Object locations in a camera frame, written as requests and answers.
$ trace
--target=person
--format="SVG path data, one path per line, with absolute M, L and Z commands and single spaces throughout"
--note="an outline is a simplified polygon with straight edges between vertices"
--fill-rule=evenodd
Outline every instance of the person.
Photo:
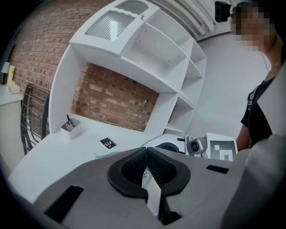
M 236 139 L 237 149 L 240 151 L 272 135 L 257 100 L 278 74 L 284 58 L 282 58 L 282 42 L 275 32 L 273 22 L 254 3 L 239 3 L 233 9 L 231 24 L 242 42 L 251 46 L 253 50 L 265 54 L 271 63 L 271 70 L 265 80 L 248 95 L 247 108 L 241 120 L 242 128 Z

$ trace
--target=white ceiling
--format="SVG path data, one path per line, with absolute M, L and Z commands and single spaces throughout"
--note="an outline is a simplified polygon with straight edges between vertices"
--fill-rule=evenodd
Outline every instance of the white ceiling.
M 215 21 L 216 0 L 148 0 L 183 25 L 197 41 L 230 31 L 228 22 Z M 241 0 L 223 0 L 233 7 Z

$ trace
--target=white desk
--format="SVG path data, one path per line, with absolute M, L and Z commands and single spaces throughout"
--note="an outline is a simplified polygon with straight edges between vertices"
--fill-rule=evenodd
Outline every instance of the white desk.
M 73 140 L 64 139 L 60 131 L 48 135 L 9 176 L 8 180 L 16 191 L 32 203 L 49 185 L 96 156 L 137 148 L 157 137 L 76 114 L 70 117 L 82 122 L 85 129 L 83 134 Z M 112 149 L 107 149 L 100 142 L 107 137 L 117 144 Z
M 7 105 L 9 103 L 13 102 L 19 102 L 23 100 L 23 95 L 17 93 L 17 94 L 11 94 L 8 90 L 7 85 L 0 85 L 0 106 Z
M 24 157 L 20 133 L 21 94 L 11 94 L 0 85 L 0 161 L 7 177 Z

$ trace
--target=pen holder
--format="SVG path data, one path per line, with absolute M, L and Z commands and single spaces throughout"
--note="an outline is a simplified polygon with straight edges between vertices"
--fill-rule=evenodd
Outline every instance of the pen holder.
M 68 121 L 66 121 L 60 128 L 62 136 L 67 140 L 72 140 L 80 134 L 81 124 L 77 119 L 71 118 L 75 127 L 72 127 Z

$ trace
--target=white wall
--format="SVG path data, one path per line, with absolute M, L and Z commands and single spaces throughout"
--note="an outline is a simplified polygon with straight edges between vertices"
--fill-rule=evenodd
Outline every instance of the white wall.
M 199 45 L 207 57 L 206 74 L 187 133 L 202 137 L 211 132 L 236 138 L 247 96 L 265 79 L 267 63 L 261 53 L 242 47 L 230 34 Z

